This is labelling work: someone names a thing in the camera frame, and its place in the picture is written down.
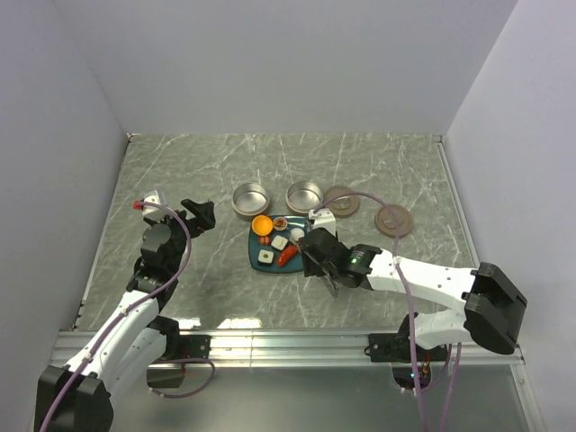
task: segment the marble tabletop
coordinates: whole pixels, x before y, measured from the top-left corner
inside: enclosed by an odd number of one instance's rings
[[[446,172],[430,135],[226,134],[135,135],[124,160],[111,215],[85,299],[81,330],[98,329],[112,313],[140,254],[146,224],[132,202],[153,189],[169,204],[184,198],[215,202],[216,228],[193,241],[192,259],[162,314],[181,328],[298,329],[398,326],[406,296],[343,289],[333,298],[322,282],[302,274],[261,274],[248,262],[249,222],[230,205],[234,189],[261,183],[273,198],[270,213],[287,213],[291,183],[312,180],[323,190],[348,185],[409,209],[415,225],[400,254],[441,266],[472,266]],[[340,240],[392,247],[374,226],[378,204],[338,219]],[[416,310],[437,311],[416,300]]]

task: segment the brown round coaster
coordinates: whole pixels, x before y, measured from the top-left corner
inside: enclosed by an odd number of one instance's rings
[[[396,214],[396,218],[398,218],[399,226],[399,234],[400,237],[405,236],[412,230],[414,226],[414,220],[412,219],[412,215],[408,210],[398,204],[388,204],[390,208]],[[374,216],[374,224],[376,228],[387,237],[396,237],[396,222],[394,221],[394,217],[390,214],[388,209],[382,207]]]
[[[354,190],[347,186],[332,186],[324,193],[324,203],[327,203],[332,198],[350,192],[354,192]],[[345,196],[328,205],[328,209],[334,213],[334,216],[337,218],[352,216],[356,213],[358,207],[360,207],[360,198],[358,195]]]

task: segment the cable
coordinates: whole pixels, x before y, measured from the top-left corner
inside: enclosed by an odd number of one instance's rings
[[[450,410],[450,401],[452,400],[452,391],[454,390],[454,383],[456,381],[456,372],[458,372],[458,365],[460,364],[460,357],[462,356],[462,344],[458,344],[456,348],[456,359],[454,360],[454,369],[452,371],[452,376],[450,377],[450,384],[448,384],[448,391],[446,392],[446,399],[444,402],[444,408],[442,409],[442,418],[440,419],[440,429],[439,432],[444,430],[446,425],[446,419],[448,418],[448,411]]]
[[[376,201],[377,203],[379,203],[382,207],[384,207],[391,214],[391,216],[394,219],[394,222],[396,223],[396,227],[398,227],[400,225],[399,220],[398,220],[398,216],[396,215],[395,211],[392,209],[392,207],[390,205],[388,205],[386,202],[384,202],[383,200],[381,200],[377,196],[374,196],[371,193],[365,193],[365,192],[343,193],[343,194],[336,196],[336,197],[332,198],[331,200],[326,201],[323,204],[319,205],[314,210],[314,212],[317,212],[318,210],[325,208],[329,204],[333,203],[335,200],[338,200],[340,198],[343,198],[345,196],[350,196],[350,195],[365,196],[366,198],[370,198],[371,200]],[[408,283],[408,280],[406,279],[406,277],[404,276],[404,273],[402,272],[402,270],[400,268],[400,262],[396,261],[396,259],[395,259],[396,256],[398,255],[399,244],[400,244],[400,233],[396,229],[396,233],[394,235],[394,244],[392,246],[392,259],[394,261],[396,271],[398,272],[398,276],[402,282],[402,285],[404,285],[404,290],[406,291],[406,298],[408,300],[408,322],[409,322],[409,334],[410,334],[410,338],[409,338],[410,362],[412,363],[412,373],[414,374],[414,376],[419,376],[418,358],[416,356],[416,330],[415,330],[416,326],[414,324],[414,300],[412,298],[412,291],[410,290],[410,284]],[[420,380],[414,380],[414,388],[416,389],[416,399],[418,402],[418,412],[420,414],[420,418],[422,419],[422,423],[424,424],[423,430],[426,432],[426,431],[428,431],[428,423],[426,422],[426,410],[424,408],[424,397],[422,394],[422,389],[420,387]]]
[[[448,365],[450,365],[450,356],[452,355],[452,345],[448,346],[448,354],[446,355],[446,361],[444,362],[444,366],[442,366],[442,370],[440,371],[440,374],[438,375],[438,377],[431,382],[427,388],[422,389],[422,392],[428,392],[429,390],[432,390],[434,387],[436,387],[438,385],[438,383],[440,383],[443,379],[444,376],[446,375],[446,373],[448,372]]]
[[[214,362],[208,358],[180,358],[178,360],[166,360],[166,361],[161,361],[161,362],[154,362],[155,365],[166,365],[166,364],[173,364],[173,363],[177,363],[177,364],[188,364],[188,363],[198,364],[198,363],[200,363],[200,364],[210,365],[210,368],[211,368],[210,376],[204,382],[204,384],[202,384],[200,387],[198,387],[195,390],[189,391],[188,393],[168,394],[168,393],[164,393],[160,390],[150,388],[151,392],[153,392],[154,394],[157,394],[161,398],[183,399],[183,398],[187,398],[189,396],[194,396],[195,394],[198,394],[199,392],[204,390],[206,387],[208,387],[208,385],[214,379],[214,375],[216,374],[216,366],[214,365]]]
[[[82,360],[82,362],[78,365],[78,368],[70,375],[70,377],[68,378],[66,383],[62,386],[62,389],[60,390],[60,392],[58,393],[56,398],[54,398],[54,401],[50,405],[50,408],[49,408],[48,412],[46,413],[44,420],[42,421],[42,426],[40,427],[40,432],[46,432],[46,430],[48,429],[48,424],[52,420],[52,417],[54,416],[54,413],[56,412],[58,405],[62,402],[64,395],[66,394],[68,389],[72,386],[72,384],[74,383],[74,380],[82,373],[82,371],[84,371],[86,369],[86,366],[92,361],[92,357],[95,355],[96,351],[98,351],[98,348],[100,348],[102,343],[105,341],[105,339],[108,337],[108,335],[110,335],[110,333],[118,325],[118,323],[120,321],[122,321],[124,318],[126,318],[130,312],[132,312],[134,309],[136,309],[138,306],[140,306],[143,302],[157,296],[159,293],[161,293],[166,288],[168,288],[172,284],[172,282],[175,281],[178,278],[178,276],[180,276],[182,274],[186,265],[188,264],[188,261],[190,261],[190,255],[192,254],[192,239],[190,238],[190,231],[188,230],[188,227],[186,227],[185,222],[182,219],[180,219],[180,217],[176,214],[176,212],[173,211],[172,209],[166,207],[165,205],[156,204],[155,202],[140,201],[140,202],[138,202],[138,204],[143,205],[143,206],[149,205],[150,207],[156,207],[157,209],[160,209],[160,210],[166,212],[167,214],[169,214],[170,216],[172,216],[180,224],[180,226],[184,230],[184,234],[186,235],[186,255],[185,255],[184,259],[182,260],[182,262],[180,263],[180,267],[178,268],[178,271],[170,279],[168,279],[168,281],[166,283],[164,283],[162,286],[158,287],[156,290],[154,290],[150,294],[148,294],[148,295],[142,297],[141,299],[135,301],[134,303],[132,303],[130,306],[128,306],[126,308],[125,314],[119,313],[118,316],[116,318],[114,318],[110,322],[110,324],[104,329],[104,331],[102,332],[100,337],[94,342],[92,347],[86,353],[85,359]]]

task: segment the red sausage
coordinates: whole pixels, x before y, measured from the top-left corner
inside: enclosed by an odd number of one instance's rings
[[[276,263],[279,267],[284,267],[297,253],[298,248],[295,245],[287,246],[278,257]]]

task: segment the wall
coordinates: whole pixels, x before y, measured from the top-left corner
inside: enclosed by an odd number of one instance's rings
[[[576,425],[575,15],[520,0],[446,143],[481,258],[528,298],[520,342],[551,431]]]
[[[86,286],[126,135],[52,3],[2,3],[0,62],[0,419],[21,431]]]
[[[515,2],[54,0],[147,133],[445,133]]]

